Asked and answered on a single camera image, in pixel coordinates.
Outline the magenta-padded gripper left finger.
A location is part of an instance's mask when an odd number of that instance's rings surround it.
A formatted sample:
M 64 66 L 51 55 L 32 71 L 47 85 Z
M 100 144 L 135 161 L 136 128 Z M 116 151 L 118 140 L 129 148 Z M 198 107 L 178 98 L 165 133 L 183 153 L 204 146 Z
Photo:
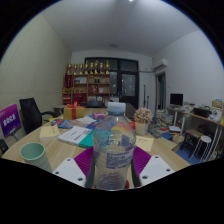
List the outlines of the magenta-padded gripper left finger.
M 75 158 L 66 158 L 53 173 L 81 187 L 91 188 L 95 173 L 92 153 L 93 148 L 90 147 Z

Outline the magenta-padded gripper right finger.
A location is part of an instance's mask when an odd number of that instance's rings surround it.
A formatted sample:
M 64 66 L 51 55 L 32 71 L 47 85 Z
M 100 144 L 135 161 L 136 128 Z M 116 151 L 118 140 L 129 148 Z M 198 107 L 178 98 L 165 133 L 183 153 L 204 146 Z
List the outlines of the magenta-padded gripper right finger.
M 131 172 L 133 185 L 142 187 L 174 173 L 174 170 L 159 155 L 151 156 L 140 147 L 135 147 Z

